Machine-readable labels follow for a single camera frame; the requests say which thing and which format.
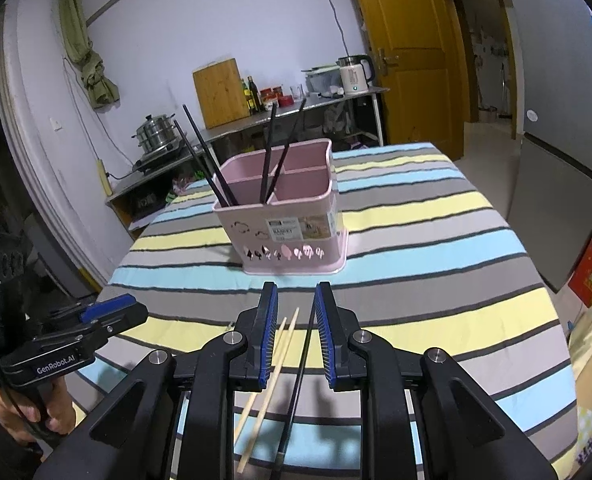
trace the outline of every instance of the human hand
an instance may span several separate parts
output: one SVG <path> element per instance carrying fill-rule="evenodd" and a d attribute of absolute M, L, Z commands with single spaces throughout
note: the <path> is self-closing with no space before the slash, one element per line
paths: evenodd
<path fill-rule="evenodd" d="M 29 399 L 16 392 L 12 392 L 11 395 L 27 420 L 30 422 L 41 420 L 39 409 Z M 45 405 L 50 416 L 45 426 L 56 433 L 71 433 L 76 425 L 76 413 L 64 377 L 59 377 L 52 382 L 52 392 Z M 36 441 L 3 390 L 0 390 L 0 425 L 22 446 Z"/>

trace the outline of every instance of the striped tablecloth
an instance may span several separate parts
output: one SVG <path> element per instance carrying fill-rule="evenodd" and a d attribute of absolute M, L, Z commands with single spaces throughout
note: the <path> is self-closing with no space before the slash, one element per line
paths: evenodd
<path fill-rule="evenodd" d="M 289 319 L 297 306 L 300 315 L 286 368 L 241 477 L 266 478 L 313 288 L 329 280 L 336 301 L 395 347 L 418 353 L 431 346 L 446 349 L 529 435 L 559 478 L 566 478 L 578 434 L 569 353 L 550 297 L 514 232 L 429 143 L 335 153 L 334 165 L 349 238 L 345 268 L 329 276 L 245 274 L 211 212 L 214 196 L 204 181 L 170 204 L 136 240 L 100 295 L 106 300 L 129 292 L 147 305 L 150 318 L 111 338 L 94 364 L 68 377 L 79 416 L 152 348 L 191 351 L 224 332 L 240 311 L 256 306 L 263 282 L 273 280 L 279 318 Z M 329 390 L 321 368 L 314 331 L 286 480 L 358 473 L 359 394 Z M 247 395 L 236 394 L 238 413 Z M 262 399 L 261 394 L 255 409 Z M 253 415 L 235 454 L 244 449 Z M 416 435 L 415 441 L 422 477 Z"/>

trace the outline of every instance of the silver screw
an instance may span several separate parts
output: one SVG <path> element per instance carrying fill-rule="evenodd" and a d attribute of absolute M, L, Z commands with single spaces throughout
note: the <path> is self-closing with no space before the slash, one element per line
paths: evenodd
<path fill-rule="evenodd" d="M 150 353 L 150 363 L 153 365 L 160 365 L 167 361 L 167 352 L 164 350 L 154 350 Z"/>
<path fill-rule="evenodd" d="M 440 348 L 430 348 L 427 351 L 427 356 L 435 363 L 442 363 L 445 361 L 445 359 L 447 359 L 445 350 Z"/>
<path fill-rule="evenodd" d="M 368 343 L 372 340 L 372 333 L 367 330 L 357 330 L 352 334 L 354 341 L 359 343 Z"/>
<path fill-rule="evenodd" d="M 243 341 L 243 335 L 240 332 L 232 330 L 231 332 L 225 332 L 225 335 L 222 337 L 222 340 L 228 345 L 237 345 L 238 343 Z"/>

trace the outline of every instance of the green curtain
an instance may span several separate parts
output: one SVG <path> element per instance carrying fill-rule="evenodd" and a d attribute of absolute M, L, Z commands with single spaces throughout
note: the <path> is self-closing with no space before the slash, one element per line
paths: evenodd
<path fill-rule="evenodd" d="M 92 50 L 81 0 L 58 0 L 65 51 L 81 73 L 93 108 L 118 101 L 118 87 L 105 77 L 103 59 Z"/>

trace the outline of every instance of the red box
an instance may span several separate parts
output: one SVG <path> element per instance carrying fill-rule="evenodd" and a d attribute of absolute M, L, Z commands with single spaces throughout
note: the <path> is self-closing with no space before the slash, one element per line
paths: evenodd
<path fill-rule="evenodd" d="M 585 303 L 587 308 L 592 306 L 592 239 L 569 280 L 569 288 Z"/>

